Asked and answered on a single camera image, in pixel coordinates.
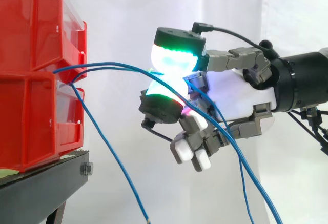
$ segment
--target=metal bolt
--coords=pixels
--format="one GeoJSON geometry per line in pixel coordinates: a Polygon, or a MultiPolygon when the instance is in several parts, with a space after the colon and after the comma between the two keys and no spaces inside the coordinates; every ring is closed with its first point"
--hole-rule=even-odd
{"type": "Polygon", "coordinates": [[[85,162],[81,166],[81,175],[90,176],[93,173],[93,163],[92,162],[85,162]]]}

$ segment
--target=robotic hand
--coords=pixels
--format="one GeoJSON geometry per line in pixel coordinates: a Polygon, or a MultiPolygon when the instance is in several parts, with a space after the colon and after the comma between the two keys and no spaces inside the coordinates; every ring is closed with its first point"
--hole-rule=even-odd
{"type": "MultiPolygon", "coordinates": [[[[234,32],[194,23],[191,31],[158,28],[152,62],[164,73],[162,80],[181,95],[189,94],[193,105],[223,121],[193,87],[207,93],[230,121],[226,129],[235,139],[261,135],[274,122],[272,112],[300,108],[302,118],[309,121],[314,132],[322,123],[316,106],[328,101],[328,48],[281,58],[267,40],[256,45],[234,32]],[[209,31],[232,34],[253,47],[228,52],[206,50],[201,33],[209,31]]],[[[144,128],[152,131],[156,123],[181,124],[183,131],[170,144],[179,164],[191,160],[196,171],[206,170],[211,166],[209,157],[229,144],[212,124],[184,107],[165,87],[151,83],[140,99],[144,128]]],[[[327,141],[319,142],[327,154],[327,141]]]]}

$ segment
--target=white fingertip pad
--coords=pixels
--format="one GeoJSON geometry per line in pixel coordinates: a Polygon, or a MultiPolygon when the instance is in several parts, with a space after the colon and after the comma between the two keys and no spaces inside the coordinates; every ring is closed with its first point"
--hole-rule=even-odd
{"type": "Polygon", "coordinates": [[[266,132],[275,122],[274,117],[268,117],[260,120],[261,132],[262,134],[266,132]]]}
{"type": "Polygon", "coordinates": [[[174,147],[182,162],[189,161],[194,157],[194,153],[185,139],[176,142],[174,147]]]}
{"type": "Polygon", "coordinates": [[[198,160],[198,163],[200,165],[200,168],[202,171],[209,169],[211,167],[211,161],[209,157],[207,156],[205,149],[199,149],[195,152],[196,158],[198,160]]]}
{"type": "Polygon", "coordinates": [[[196,111],[191,110],[189,111],[188,115],[193,116],[197,122],[199,130],[202,131],[207,128],[208,124],[204,117],[198,114],[196,111]]]}

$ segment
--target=black metal shelf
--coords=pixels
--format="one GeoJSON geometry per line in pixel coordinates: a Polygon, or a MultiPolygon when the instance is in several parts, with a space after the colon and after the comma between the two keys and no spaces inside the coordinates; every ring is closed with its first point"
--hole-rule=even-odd
{"type": "Polygon", "coordinates": [[[0,179],[1,224],[39,224],[48,216],[47,223],[60,223],[56,214],[62,216],[66,200],[88,181],[83,168],[89,162],[89,152],[74,151],[70,155],[0,179]]]}

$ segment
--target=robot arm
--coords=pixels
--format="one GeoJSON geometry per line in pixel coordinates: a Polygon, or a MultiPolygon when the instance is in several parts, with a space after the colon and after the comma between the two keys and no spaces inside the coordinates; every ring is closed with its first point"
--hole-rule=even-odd
{"type": "MultiPolygon", "coordinates": [[[[178,46],[180,51],[177,58],[168,54],[161,58],[162,65],[165,62],[173,63],[174,67],[168,72],[171,76],[181,69],[187,69],[187,63],[193,60],[185,58],[181,52],[186,51],[197,57],[197,62],[192,66],[193,71],[197,72],[183,78],[207,93],[225,119],[231,122],[229,129],[235,139],[261,135],[273,123],[272,112],[301,108],[305,116],[312,115],[314,121],[316,116],[320,116],[315,107],[328,101],[327,48],[281,58],[272,49],[271,43],[264,40],[260,49],[206,51],[206,40],[200,33],[210,31],[208,29],[212,27],[199,25],[194,24],[192,31],[159,28],[154,43],[156,47],[165,47],[165,50],[178,46]]],[[[158,63],[154,66],[157,70],[162,67],[158,63]]],[[[211,166],[209,157],[229,144],[213,125],[188,107],[178,106],[161,95],[147,95],[147,91],[142,94],[139,110],[145,114],[143,127],[153,128],[156,123],[177,121],[181,124],[183,131],[170,144],[179,164],[191,160],[196,171],[206,170],[211,166]]],[[[189,87],[188,94],[194,105],[222,121],[200,93],[189,87]]]]}

